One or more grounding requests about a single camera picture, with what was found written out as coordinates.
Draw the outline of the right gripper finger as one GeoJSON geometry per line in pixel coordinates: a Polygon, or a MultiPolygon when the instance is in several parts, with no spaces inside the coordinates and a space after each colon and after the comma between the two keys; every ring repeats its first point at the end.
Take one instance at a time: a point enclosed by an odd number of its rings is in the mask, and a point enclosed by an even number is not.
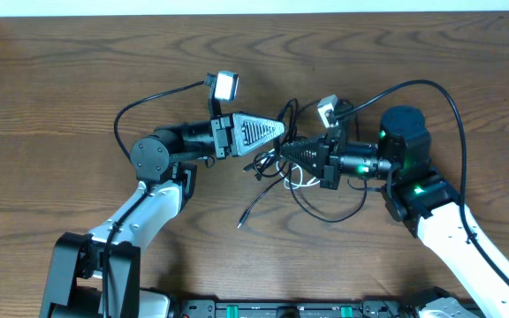
{"type": "Polygon", "coordinates": [[[280,155],[283,157],[322,157],[328,154],[328,146],[323,136],[306,138],[286,143],[280,155]]]}
{"type": "Polygon", "coordinates": [[[281,152],[284,159],[298,164],[303,170],[316,178],[323,179],[323,166],[325,161],[325,153],[323,150],[288,150],[281,152]]]}

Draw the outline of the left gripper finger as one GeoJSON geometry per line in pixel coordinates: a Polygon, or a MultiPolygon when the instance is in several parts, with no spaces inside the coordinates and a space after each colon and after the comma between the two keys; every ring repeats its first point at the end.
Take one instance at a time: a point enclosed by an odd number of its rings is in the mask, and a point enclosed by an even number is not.
{"type": "Polygon", "coordinates": [[[241,125],[234,129],[237,140],[235,156],[244,156],[264,144],[280,137],[285,132],[282,125],[241,125]]]}
{"type": "Polygon", "coordinates": [[[242,112],[233,114],[233,122],[241,132],[283,133],[285,131],[282,122],[242,112]]]}

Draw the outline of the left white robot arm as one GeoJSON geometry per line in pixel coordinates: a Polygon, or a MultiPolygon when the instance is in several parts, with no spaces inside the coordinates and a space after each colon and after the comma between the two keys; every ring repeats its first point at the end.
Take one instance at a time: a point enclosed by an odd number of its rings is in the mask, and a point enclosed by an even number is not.
{"type": "Polygon", "coordinates": [[[243,156],[285,132],[282,122],[243,112],[157,128],[130,151],[137,188],[86,234],[54,246],[42,317],[173,317],[167,295],[141,287],[141,254],[194,194],[195,161],[243,156]]]}

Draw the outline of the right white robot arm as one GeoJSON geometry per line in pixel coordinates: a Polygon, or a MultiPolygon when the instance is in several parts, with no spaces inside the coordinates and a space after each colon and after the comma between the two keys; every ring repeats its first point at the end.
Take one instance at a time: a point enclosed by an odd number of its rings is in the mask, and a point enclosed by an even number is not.
{"type": "Polygon", "coordinates": [[[333,126],[324,136],[285,144],[281,155],[323,188],[337,188],[343,175],[382,180],[377,191],[391,217],[442,260],[485,316],[509,317],[509,261],[432,165],[423,114],[411,106],[388,109],[376,144],[344,142],[342,134],[333,126]]]}

